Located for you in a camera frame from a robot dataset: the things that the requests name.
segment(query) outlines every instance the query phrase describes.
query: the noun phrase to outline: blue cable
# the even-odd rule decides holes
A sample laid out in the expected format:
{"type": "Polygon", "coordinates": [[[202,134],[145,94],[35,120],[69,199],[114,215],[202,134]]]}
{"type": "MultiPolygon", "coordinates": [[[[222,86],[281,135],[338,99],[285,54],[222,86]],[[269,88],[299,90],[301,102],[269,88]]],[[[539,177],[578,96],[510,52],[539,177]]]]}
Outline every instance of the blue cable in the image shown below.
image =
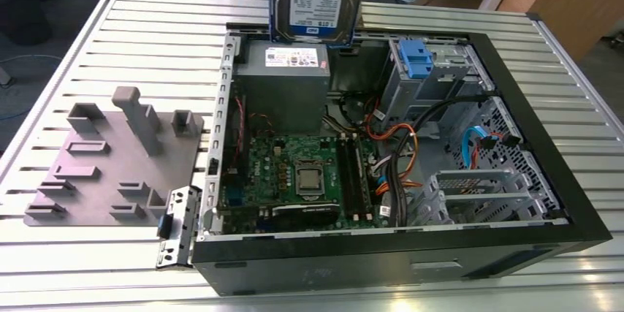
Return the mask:
{"type": "Polygon", "coordinates": [[[26,115],[30,112],[31,112],[31,109],[23,111],[22,113],[18,113],[17,115],[0,117],[0,121],[10,120],[11,118],[15,118],[15,117],[21,117],[22,115],[26,115]]]}
{"type": "Polygon", "coordinates": [[[487,131],[483,129],[482,126],[473,126],[473,127],[469,127],[467,130],[465,131],[465,134],[462,136],[462,158],[465,160],[465,164],[467,166],[467,169],[470,169],[470,165],[471,165],[471,160],[470,160],[470,146],[469,146],[469,142],[470,142],[470,133],[471,132],[475,132],[479,134],[479,137],[482,138],[486,138],[489,136],[489,133],[487,131]]]}

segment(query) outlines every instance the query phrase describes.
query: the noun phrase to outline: aluminum workbench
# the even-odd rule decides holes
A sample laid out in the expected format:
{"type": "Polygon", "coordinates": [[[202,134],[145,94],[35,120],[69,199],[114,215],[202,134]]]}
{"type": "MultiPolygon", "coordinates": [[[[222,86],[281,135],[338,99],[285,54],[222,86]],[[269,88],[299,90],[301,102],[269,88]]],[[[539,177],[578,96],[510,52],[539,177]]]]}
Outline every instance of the aluminum workbench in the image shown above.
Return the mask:
{"type": "MultiPolygon", "coordinates": [[[[197,272],[157,272],[151,227],[27,227],[23,213],[77,102],[113,109],[135,85],[157,111],[210,126],[226,22],[267,22],[267,0],[101,0],[0,159],[0,309],[154,311],[624,310],[624,128],[539,21],[523,14],[363,4],[365,27],[487,33],[614,240],[503,279],[223,298],[197,272]]],[[[205,184],[209,132],[194,184],[205,184]]]]}

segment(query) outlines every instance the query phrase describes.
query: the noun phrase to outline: motherboard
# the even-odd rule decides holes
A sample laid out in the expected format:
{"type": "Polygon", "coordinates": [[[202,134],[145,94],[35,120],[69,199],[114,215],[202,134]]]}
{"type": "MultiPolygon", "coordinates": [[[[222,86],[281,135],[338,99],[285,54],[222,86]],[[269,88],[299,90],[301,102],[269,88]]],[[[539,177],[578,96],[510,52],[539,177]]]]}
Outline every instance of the motherboard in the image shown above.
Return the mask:
{"type": "Polygon", "coordinates": [[[223,189],[225,232],[385,227],[366,173],[375,153],[358,136],[253,138],[249,174],[223,189]]]}

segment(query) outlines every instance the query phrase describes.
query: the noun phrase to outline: cpu socket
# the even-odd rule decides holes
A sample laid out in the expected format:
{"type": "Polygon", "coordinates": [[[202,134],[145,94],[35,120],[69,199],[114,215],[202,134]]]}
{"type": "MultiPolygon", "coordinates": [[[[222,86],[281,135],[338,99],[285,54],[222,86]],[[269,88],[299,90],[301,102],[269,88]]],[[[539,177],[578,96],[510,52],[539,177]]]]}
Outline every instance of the cpu socket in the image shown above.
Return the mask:
{"type": "Polygon", "coordinates": [[[323,166],[313,164],[297,165],[297,194],[306,200],[315,201],[326,194],[323,181],[323,166]]]}

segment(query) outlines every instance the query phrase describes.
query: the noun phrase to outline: ram slot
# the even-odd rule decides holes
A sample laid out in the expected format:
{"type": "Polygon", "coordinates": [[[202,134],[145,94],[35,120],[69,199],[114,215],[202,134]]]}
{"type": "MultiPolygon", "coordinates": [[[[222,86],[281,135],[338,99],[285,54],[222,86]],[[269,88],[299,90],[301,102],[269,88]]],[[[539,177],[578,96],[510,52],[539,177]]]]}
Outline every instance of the ram slot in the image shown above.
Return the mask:
{"type": "Polygon", "coordinates": [[[366,194],[362,186],[362,166],[358,164],[357,142],[353,139],[341,140],[337,150],[341,166],[341,183],[343,185],[345,213],[349,217],[366,214],[366,194]]]}
{"type": "Polygon", "coordinates": [[[339,161],[339,175],[341,175],[341,186],[343,188],[343,206],[345,213],[349,216],[354,215],[354,184],[351,181],[351,168],[350,159],[347,155],[347,141],[339,140],[337,147],[337,157],[339,161]]]}
{"type": "Polygon", "coordinates": [[[365,216],[367,212],[366,207],[366,193],[365,186],[362,185],[362,158],[361,152],[358,150],[358,143],[354,139],[347,141],[347,152],[351,165],[351,179],[354,186],[354,204],[355,204],[355,214],[365,216]]]}

